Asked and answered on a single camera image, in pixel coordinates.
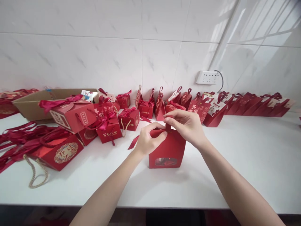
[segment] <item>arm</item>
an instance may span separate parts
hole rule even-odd
[[[164,129],[165,126],[154,122],[141,129],[136,148],[88,199],[70,226],[108,225],[133,171],[140,161],[153,152],[167,136],[167,132],[163,132],[157,138],[152,138],[150,131],[155,128]]]
[[[166,115],[172,115],[174,119],[166,118],[164,122],[173,126],[200,151],[223,197],[241,225],[284,226],[266,200],[205,137],[198,114],[175,110]]]

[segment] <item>white table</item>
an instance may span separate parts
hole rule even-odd
[[[20,114],[0,120],[0,132],[26,123]],[[49,181],[28,188],[32,171],[25,161],[0,174],[0,204],[82,206],[131,152],[147,122],[126,138],[102,144],[96,138]],[[295,113],[283,118],[225,116],[217,128],[204,127],[220,153],[278,214],[301,214],[301,129]],[[177,169],[149,169],[146,157],[132,174],[118,207],[228,208],[200,153],[189,143]]]

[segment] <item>electrical outlet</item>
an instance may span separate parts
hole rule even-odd
[[[216,79],[219,75],[216,71],[200,71],[197,84],[216,85]]]

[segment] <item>bag with ribbon tie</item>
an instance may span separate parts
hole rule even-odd
[[[197,113],[200,117],[201,123],[204,122],[206,115],[211,107],[210,103],[207,103],[209,97],[206,97],[204,100],[199,98],[198,100],[192,100],[188,107],[189,112]]]
[[[221,122],[227,105],[222,102],[222,99],[225,97],[223,94],[219,94],[219,97],[212,99],[210,104],[211,107],[208,111],[208,114],[203,121],[203,124],[207,127],[217,127]]]
[[[181,166],[186,140],[179,134],[178,131],[171,129],[169,124],[166,124],[165,129],[154,129],[150,132],[152,138],[158,137],[162,132],[167,132],[166,139],[148,155],[149,168],[178,168]],[[134,148],[137,136],[131,143],[128,150]]]
[[[97,127],[96,132],[102,143],[111,141],[115,146],[114,140],[122,137],[119,121],[114,111],[98,119],[92,126]]]
[[[177,103],[174,103],[173,101],[171,101],[168,105],[165,106],[166,113],[171,112],[176,109],[186,110],[185,107],[183,107]]]
[[[45,114],[51,113],[59,126],[78,133],[96,121],[93,103],[83,100],[83,95],[70,96],[65,100],[41,100],[39,106],[44,108]]]
[[[132,92],[132,90],[128,91],[125,94],[119,94],[116,97],[117,102],[119,103],[121,109],[129,108],[129,106],[131,105],[131,100],[130,100],[130,97],[129,97],[129,94],[131,92]]]
[[[126,108],[118,115],[118,120],[122,132],[124,129],[125,132],[127,130],[136,131],[140,120],[139,110],[136,109],[135,107]]]
[[[163,87],[161,86],[158,93],[158,98],[156,102],[156,109],[155,109],[155,117],[157,121],[163,121],[165,115],[165,105],[163,103],[163,93],[162,93]]]
[[[169,104],[171,101],[173,101],[174,103],[177,103],[179,105],[182,105],[182,95],[180,90],[182,89],[182,87],[180,86],[176,91],[173,92],[173,94],[167,98],[167,104]]]
[[[191,92],[191,89],[189,88],[188,91],[183,93],[183,95],[182,95],[182,104],[181,105],[185,109],[188,109],[191,99],[192,99],[192,95],[190,94],[190,92]]]

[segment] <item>ceramic tile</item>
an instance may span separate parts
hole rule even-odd
[[[0,3],[0,32],[141,38],[141,0]]]
[[[142,82],[141,55],[141,40],[0,34],[0,74],[8,90],[102,86],[126,93]]]
[[[300,59],[300,48],[261,46],[232,92],[280,92],[284,97],[299,101]]]
[[[184,41],[218,43],[236,0],[191,0]]]
[[[196,78],[199,71],[208,70],[214,52],[218,44],[213,43],[196,43],[196,42],[183,42],[181,46],[179,61],[173,89],[176,90],[179,86],[185,92],[191,88],[193,98],[197,92],[209,91],[208,88],[215,90],[217,87],[208,85],[196,84]]]
[[[150,96],[155,88],[155,96],[163,86],[164,97],[172,92],[181,42],[177,41],[142,41],[142,94]]]
[[[301,47],[301,1],[247,1],[230,43]]]
[[[143,39],[182,41],[190,0],[143,0]]]

